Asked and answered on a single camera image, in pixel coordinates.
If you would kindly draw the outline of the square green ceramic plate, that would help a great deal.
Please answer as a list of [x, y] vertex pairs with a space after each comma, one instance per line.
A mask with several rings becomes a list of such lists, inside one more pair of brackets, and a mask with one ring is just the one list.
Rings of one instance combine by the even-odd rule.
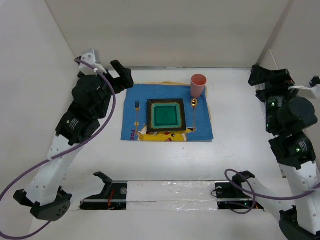
[[185, 131], [186, 115], [182, 98], [162, 98], [147, 100], [147, 131]]

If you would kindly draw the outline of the gold fork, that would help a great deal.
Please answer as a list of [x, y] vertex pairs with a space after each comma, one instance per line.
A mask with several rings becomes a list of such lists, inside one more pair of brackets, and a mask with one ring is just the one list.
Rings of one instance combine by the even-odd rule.
[[140, 111], [140, 102], [139, 100], [135, 101], [135, 111], [136, 111], [136, 118], [135, 118], [135, 135], [138, 135], [139, 132], [139, 111]]

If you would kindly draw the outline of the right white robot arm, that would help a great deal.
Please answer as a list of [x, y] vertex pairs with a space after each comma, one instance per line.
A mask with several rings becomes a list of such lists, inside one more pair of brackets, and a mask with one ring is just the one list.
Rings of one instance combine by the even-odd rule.
[[270, 148], [288, 181], [291, 197], [272, 197], [283, 207], [275, 211], [288, 240], [320, 238], [320, 177], [312, 141], [304, 130], [318, 118], [313, 104], [298, 95], [287, 69], [269, 70], [255, 64], [250, 86], [264, 85], [256, 97], [265, 104], [265, 129], [273, 135]]

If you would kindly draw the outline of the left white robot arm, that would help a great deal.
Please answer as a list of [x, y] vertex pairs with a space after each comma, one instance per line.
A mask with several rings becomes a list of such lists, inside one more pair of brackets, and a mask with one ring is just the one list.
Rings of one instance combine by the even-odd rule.
[[47, 159], [30, 185], [13, 196], [42, 221], [55, 222], [69, 210], [76, 194], [63, 189], [63, 178], [83, 147], [106, 127], [99, 120], [106, 119], [107, 123], [111, 120], [115, 95], [134, 86], [131, 69], [118, 60], [110, 63], [118, 77], [81, 57], [74, 61], [79, 65], [79, 73], [71, 92], [73, 101], [55, 129]]

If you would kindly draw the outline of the pink plastic cup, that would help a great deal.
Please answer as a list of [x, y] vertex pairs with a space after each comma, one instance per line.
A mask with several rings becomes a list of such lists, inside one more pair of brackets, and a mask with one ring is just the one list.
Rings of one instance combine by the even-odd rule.
[[195, 74], [191, 77], [191, 82], [190, 82], [190, 95], [193, 98], [199, 98], [207, 83], [207, 78], [202, 75], [202, 74]]

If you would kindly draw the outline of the gold spoon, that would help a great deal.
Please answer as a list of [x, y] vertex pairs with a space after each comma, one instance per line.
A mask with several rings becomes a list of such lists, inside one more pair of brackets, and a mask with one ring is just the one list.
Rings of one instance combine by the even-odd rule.
[[195, 132], [196, 131], [196, 107], [198, 106], [198, 99], [197, 98], [193, 98], [190, 102], [192, 108], [193, 108], [193, 127], [192, 127], [192, 131]]

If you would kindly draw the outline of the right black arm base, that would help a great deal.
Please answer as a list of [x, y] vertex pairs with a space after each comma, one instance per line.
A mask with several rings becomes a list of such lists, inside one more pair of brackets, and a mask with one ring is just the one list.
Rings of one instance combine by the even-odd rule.
[[217, 200], [218, 210], [230, 210], [238, 215], [248, 214], [249, 210], [265, 210], [252, 197], [247, 196], [241, 190], [230, 184], [229, 181], [218, 181], [214, 184], [215, 189], [211, 196]]

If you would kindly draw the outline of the blue and yellow cloth placemat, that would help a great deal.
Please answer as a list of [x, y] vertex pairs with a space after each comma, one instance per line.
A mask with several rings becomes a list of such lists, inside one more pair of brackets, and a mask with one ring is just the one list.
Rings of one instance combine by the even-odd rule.
[[[183, 131], [147, 131], [147, 100], [148, 99], [183, 99], [186, 130]], [[136, 108], [139, 100], [138, 135], [136, 135]], [[126, 91], [124, 101], [121, 139], [124, 141], [147, 142], [187, 142], [211, 141], [214, 138], [211, 115], [206, 99], [206, 92], [198, 98], [195, 109], [195, 127], [193, 132], [193, 108], [191, 106], [191, 91], [189, 85], [166, 84], [136, 84]]]

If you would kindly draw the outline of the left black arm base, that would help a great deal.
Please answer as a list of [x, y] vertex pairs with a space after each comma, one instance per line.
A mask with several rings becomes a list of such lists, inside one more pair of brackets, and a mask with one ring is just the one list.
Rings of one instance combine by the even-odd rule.
[[103, 188], [98, 190], [97, 194], [93, 194], [83, 199], [79, 208], [81, 210], [107, 210], [119, 211], [127, 209], [127, 181], [113, 181], [110, 177], [102, 172], [93, 174], [103, 182]]

